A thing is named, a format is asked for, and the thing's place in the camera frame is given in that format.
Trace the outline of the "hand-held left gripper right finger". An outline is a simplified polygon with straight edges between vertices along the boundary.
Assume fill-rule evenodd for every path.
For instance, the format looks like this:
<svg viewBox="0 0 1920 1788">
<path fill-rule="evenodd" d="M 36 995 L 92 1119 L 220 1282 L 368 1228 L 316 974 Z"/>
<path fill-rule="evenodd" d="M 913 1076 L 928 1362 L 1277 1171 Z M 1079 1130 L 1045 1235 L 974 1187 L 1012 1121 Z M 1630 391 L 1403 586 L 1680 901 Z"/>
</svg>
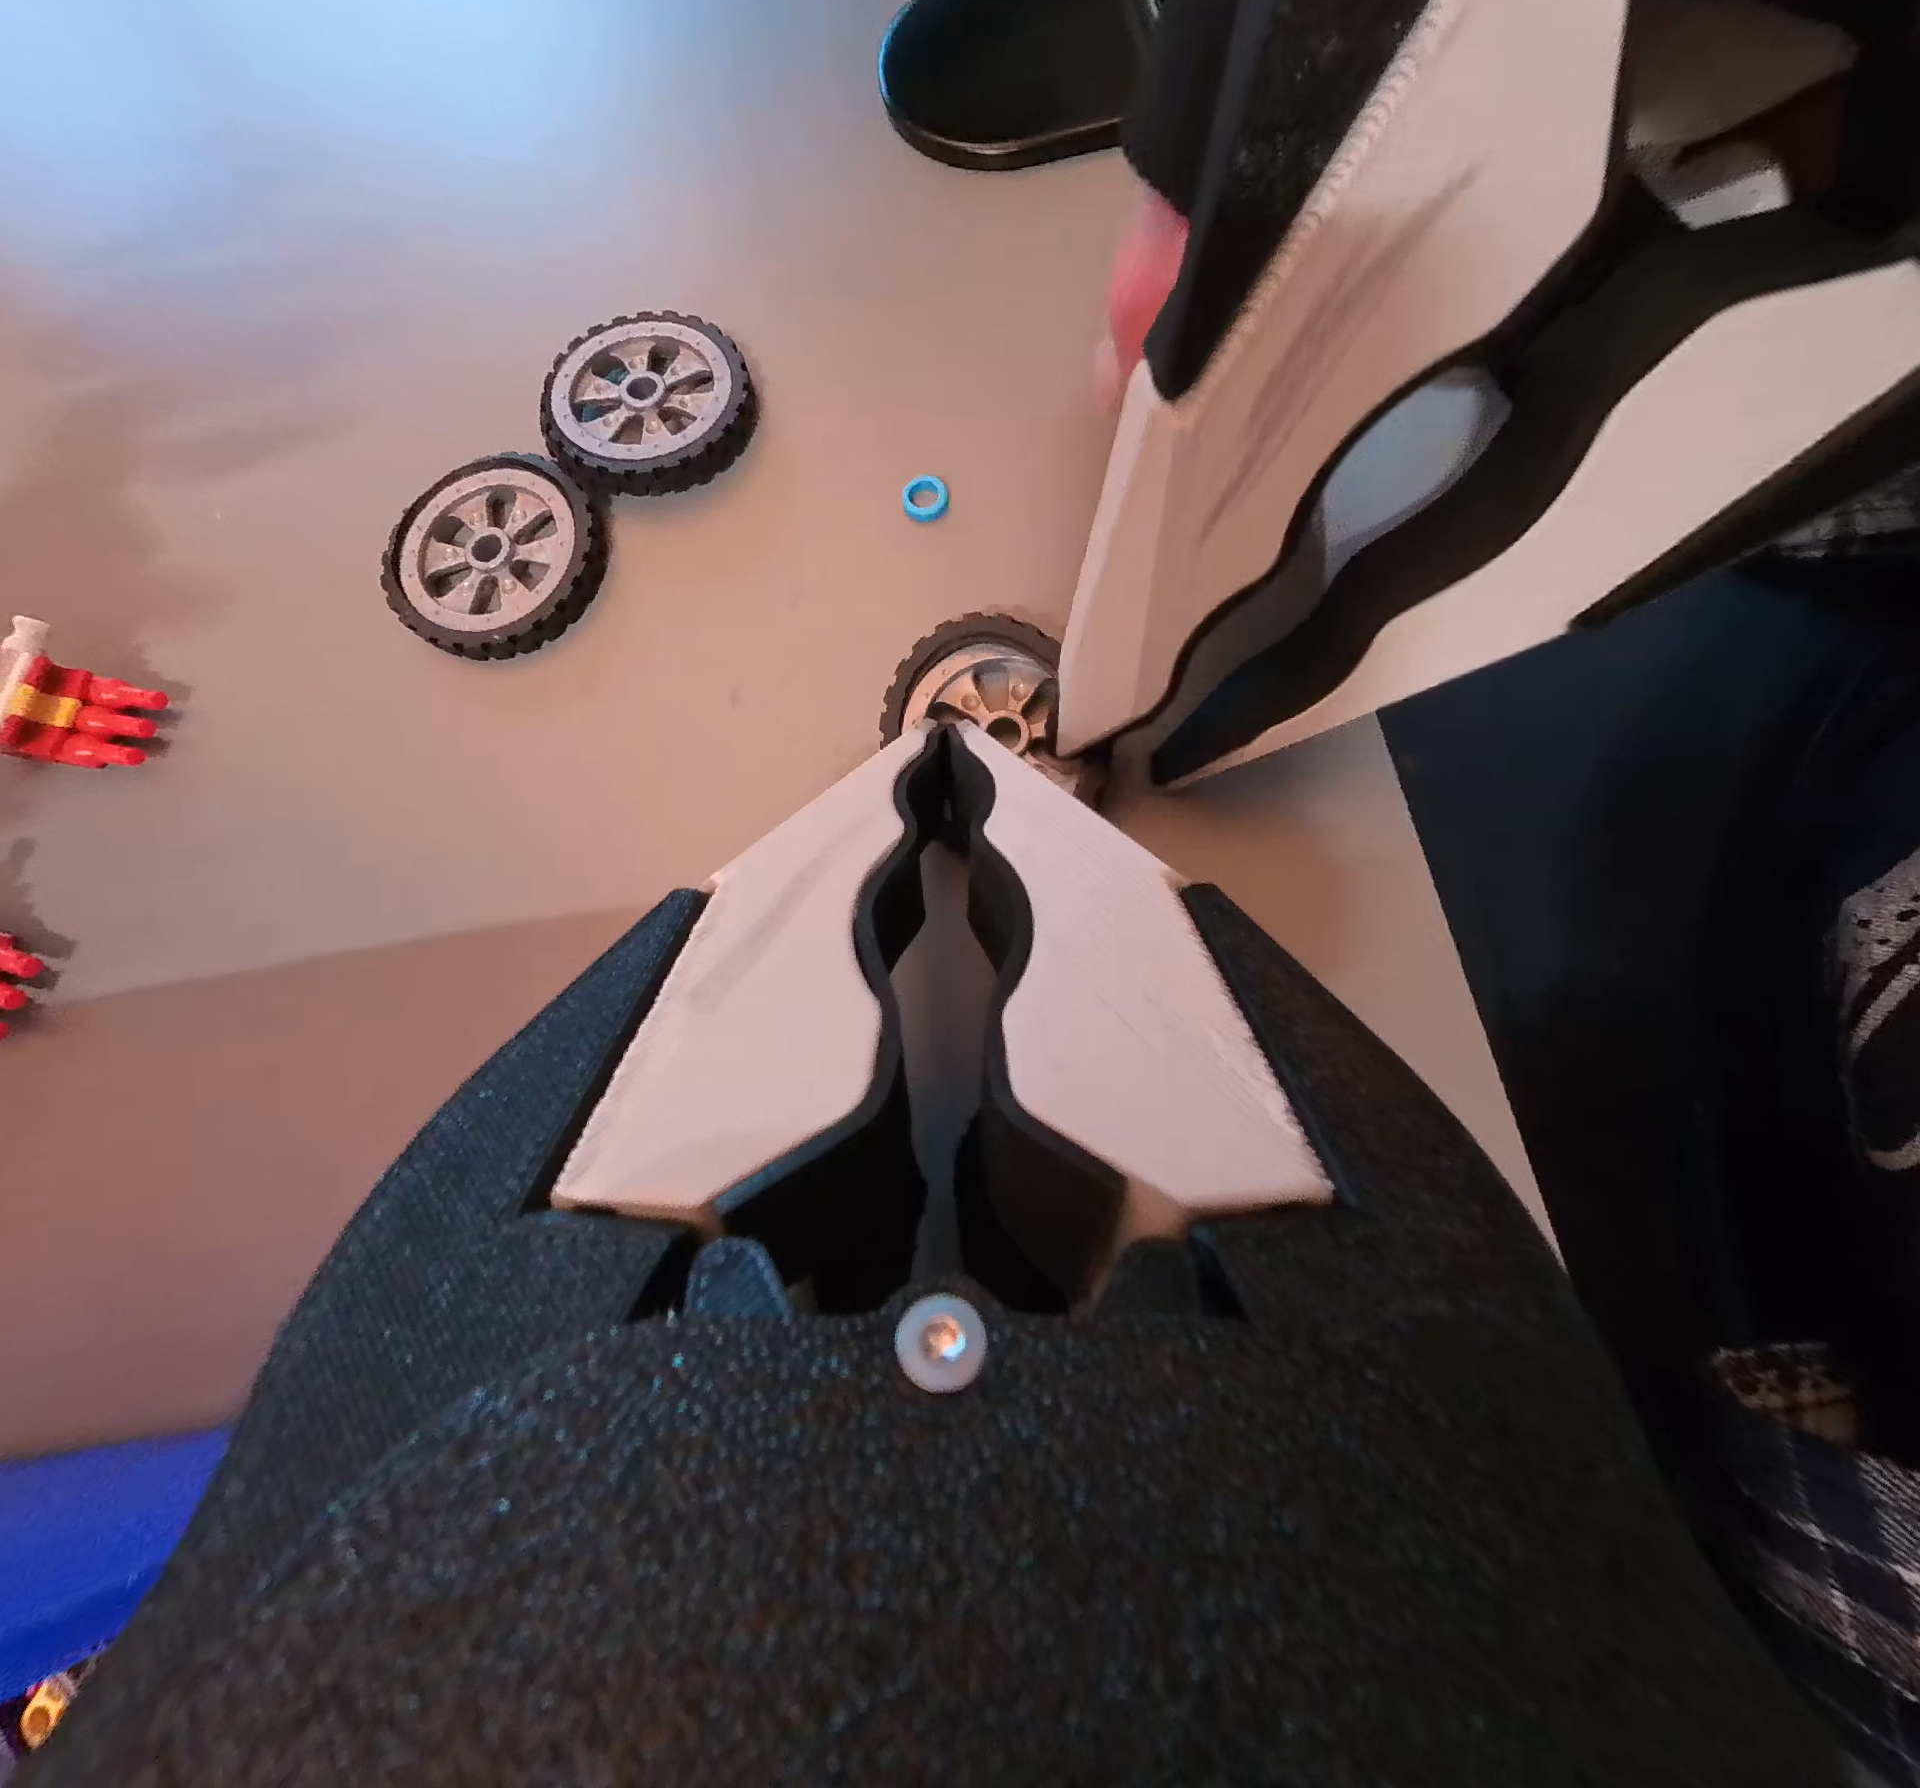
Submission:
<svg viewBox="0 0 1920 1788">
<path fill-rule="evenodd" d="M 1023 1269 L 1079 1309 L 1140 1242 L 1334 1205 L 1186 881 L 973 723 L 947 781 L 994 971 L 979 1187 Z"/>
</svg>

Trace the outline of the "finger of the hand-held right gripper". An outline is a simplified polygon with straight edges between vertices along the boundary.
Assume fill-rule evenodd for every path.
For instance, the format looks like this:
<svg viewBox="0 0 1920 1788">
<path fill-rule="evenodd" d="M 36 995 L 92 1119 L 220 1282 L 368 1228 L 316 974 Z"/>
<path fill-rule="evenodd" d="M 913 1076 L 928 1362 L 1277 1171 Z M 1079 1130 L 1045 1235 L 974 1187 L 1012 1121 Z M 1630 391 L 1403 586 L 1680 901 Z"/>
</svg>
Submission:
<svg viewBox="0 0 1920 1788">
<path fill-rule="evenodd" d="M 1505 423 L 1595 286 L 1633 0 L 1428 0 L 1201 379 L 1125 386 L 1061 655 L 1065 755 L 1152 755 Z"/>
<path fill-rule="evenodd" d="M 1916 250 L 1698 249 L 1546 339 L 1485 450 L 1152 752 L 1186 789 L 1739 557 L 1916 444 Z"/>
</svg>

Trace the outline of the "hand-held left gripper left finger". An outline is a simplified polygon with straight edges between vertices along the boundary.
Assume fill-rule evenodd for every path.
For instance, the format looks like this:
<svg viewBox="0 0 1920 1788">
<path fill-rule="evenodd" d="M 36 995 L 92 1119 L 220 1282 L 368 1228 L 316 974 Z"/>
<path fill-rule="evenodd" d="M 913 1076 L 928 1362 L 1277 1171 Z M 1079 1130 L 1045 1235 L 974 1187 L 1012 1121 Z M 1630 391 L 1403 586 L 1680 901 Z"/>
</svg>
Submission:
<svg viewBox="0 0 1920 1788">
<path fill-rule="evenodd" d="M 892 970 L 946 821 L 946 734 L 919 723 L 720 869 L 553 1205 L 754 1239 L 828 1314 L 903 1288 L 928 1181 Z"/>
</svg>

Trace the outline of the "grey wheel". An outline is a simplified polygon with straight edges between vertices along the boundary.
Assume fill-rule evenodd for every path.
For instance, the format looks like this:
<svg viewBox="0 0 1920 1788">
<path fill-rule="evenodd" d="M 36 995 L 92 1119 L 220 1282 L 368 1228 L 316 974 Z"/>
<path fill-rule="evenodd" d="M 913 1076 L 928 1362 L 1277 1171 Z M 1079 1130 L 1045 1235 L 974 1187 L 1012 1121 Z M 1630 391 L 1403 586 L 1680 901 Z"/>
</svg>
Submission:
<svg viewBox="0 0 1920 1788">
<path fill-rule="evenodd" d="M 541 399 L 549 452 L 589 490 L 667 496 L 722 475 L 759 419 L 752 370 L 716 323 L 645 308 L 574 339 Z"/>
</svg>

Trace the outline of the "blue plastic parts bin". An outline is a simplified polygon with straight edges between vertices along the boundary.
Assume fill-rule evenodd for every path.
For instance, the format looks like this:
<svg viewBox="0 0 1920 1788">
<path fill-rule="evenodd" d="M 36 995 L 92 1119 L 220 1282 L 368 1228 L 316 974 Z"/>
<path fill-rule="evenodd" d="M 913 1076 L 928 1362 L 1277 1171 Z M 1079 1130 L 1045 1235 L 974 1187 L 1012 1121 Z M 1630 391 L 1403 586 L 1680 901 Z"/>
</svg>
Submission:
<svg viewBox="0 0 1920 1788">
<path fill-rule="evenodd" d="M 180 1543 L 234 1429 L 3 1464 L 3 1699 L 97 1655 Z"/>
</svg>

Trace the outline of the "person's right hand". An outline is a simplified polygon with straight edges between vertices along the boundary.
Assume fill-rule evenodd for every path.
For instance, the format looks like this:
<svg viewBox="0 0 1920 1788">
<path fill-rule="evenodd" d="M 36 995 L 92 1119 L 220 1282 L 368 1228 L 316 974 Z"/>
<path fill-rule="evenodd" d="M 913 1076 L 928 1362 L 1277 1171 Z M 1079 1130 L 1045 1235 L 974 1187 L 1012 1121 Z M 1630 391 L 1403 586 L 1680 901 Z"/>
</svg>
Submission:
<svg viewBox="0 0 1920 1788">
<path fill-rule="evenodd" d="M 1146 336 L 1178 282 L 1190 218 L 1163 193 L 1142 187 L 1140 201 L 1117 246 L 1105 330 L 1096 346 L 1094 382 L 1105 408 L 1117 410 L 1140 365 Z"/>
</svg>

